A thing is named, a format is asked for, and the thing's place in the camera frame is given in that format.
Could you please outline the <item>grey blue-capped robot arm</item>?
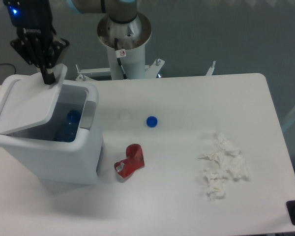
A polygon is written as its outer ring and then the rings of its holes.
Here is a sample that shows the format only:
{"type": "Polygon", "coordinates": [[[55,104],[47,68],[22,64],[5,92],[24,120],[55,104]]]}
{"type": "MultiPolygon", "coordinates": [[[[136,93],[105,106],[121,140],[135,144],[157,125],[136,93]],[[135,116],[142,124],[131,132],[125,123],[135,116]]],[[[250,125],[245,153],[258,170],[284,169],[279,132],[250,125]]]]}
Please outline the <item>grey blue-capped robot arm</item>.
{"type": "MultiPolygon", "coordinates": [[[[44,84],[55,83],[54,67],[69,42],[58,38],[48,0],[5,0],[12,25],[18,37],[10,42],[14,50],[41,72],[44,84]]],[[[145,44],[151,36],[151,24],[137,10],[135,0],[69,0],[76,12],[103,13],[97,35],[106,46],[111,77],[145,78],[145,44]]]]}

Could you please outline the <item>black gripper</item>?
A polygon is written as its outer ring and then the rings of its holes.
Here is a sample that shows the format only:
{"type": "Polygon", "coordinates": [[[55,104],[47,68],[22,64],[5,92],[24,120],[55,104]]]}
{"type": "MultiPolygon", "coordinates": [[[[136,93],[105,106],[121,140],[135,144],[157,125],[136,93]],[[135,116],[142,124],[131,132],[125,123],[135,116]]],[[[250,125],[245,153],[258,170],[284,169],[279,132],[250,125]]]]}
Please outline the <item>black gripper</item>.
{"type": "Polygon", "coordinates": [[[35,65],[43,74],[46,85],[56,79],[53,68],[62,60],[70,46],[68,40],[56,37],[52,25],[53,16],[48,0],[4,0],[17,38],[10,41],[11,47],[29,64],[35,65]],[[40,40],[51,42],[43,51],[40,40]]]}

